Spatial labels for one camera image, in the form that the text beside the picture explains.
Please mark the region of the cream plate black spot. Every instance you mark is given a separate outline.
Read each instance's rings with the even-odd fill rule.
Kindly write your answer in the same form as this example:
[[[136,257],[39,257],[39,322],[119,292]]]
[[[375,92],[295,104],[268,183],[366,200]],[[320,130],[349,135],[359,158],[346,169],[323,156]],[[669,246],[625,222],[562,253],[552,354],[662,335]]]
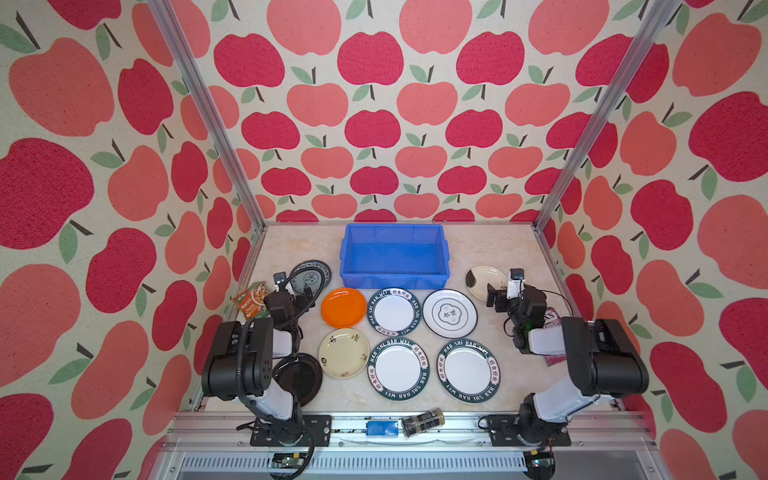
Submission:
[[[493,290],[506,290],[508,275],[493,266],[476,265],[467,272],[465,285],[474,297],[486,302],[488,286],[491,286]]]

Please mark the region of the teal blue floral plate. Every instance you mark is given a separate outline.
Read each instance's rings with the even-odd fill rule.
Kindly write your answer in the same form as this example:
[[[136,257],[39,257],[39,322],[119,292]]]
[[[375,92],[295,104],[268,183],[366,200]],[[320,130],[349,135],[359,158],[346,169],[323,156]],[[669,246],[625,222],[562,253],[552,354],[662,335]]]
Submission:
[[[330,267],[320,260],[307,260],[296,265],[291,271],[291,286],[295,293],[305,294],[309,290],[309,296],[322,291],[331,281]]]

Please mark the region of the white plate clover emblem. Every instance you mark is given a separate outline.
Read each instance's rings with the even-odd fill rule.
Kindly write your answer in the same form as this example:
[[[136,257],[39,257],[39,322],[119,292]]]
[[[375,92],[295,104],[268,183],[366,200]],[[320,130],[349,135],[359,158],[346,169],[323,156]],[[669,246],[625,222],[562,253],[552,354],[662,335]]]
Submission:
[[[422,312],[427,327],[446,339],[467,337],[478,324],[474,303],[463,293],[452,289],[430,293],[423,302]]]

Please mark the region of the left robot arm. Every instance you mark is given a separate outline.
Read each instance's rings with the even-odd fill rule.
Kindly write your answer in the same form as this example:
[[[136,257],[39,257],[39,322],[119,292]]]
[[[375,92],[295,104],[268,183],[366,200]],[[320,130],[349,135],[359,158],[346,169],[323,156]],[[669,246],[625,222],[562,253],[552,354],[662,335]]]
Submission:
[[[319,362],[299,351],[298,319],[315,301],[308,287],[292,294],[259,284],[239,294],[235,304],[246,322],[217,327],[203,367],[203,395],[237,400],[264,423],[301,425],[301,407],[322,385]]]

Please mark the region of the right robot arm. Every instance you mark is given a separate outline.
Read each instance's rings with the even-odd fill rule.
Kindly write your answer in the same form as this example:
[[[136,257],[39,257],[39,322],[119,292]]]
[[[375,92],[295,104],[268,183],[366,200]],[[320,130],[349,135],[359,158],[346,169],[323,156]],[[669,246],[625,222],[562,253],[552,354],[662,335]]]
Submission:
[[[528,395],[518,410],[517,435],[540,444],[567,427],[573,414],[603,398],[645,392],[649,374],[621,322],[563,317],[545,325],[544,291],[532,286],[486,286],[486,305],[512,322],[512,340],[522,354],[563,356],[568,374],[548,389]]]

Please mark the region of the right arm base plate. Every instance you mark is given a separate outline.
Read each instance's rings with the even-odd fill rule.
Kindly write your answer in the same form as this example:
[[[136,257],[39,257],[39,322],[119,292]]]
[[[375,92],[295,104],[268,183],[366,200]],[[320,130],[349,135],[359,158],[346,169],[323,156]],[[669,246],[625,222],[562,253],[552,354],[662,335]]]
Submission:
[[[545,422],[537,417],[528,418],[519,414],[486,415],[478,420],[478,427],[489,434],[494,447],[544,448],[572,445],[566,424]]]

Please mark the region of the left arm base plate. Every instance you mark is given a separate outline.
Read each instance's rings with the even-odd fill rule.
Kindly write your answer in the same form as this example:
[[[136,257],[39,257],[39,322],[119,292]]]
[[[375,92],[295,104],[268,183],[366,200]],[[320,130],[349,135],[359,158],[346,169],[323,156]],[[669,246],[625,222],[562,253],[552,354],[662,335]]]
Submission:
[[[305,415],[302,423],[265,423],[257,419],[250,438],[253,447],[327,447],[332,430],[331,415]]]

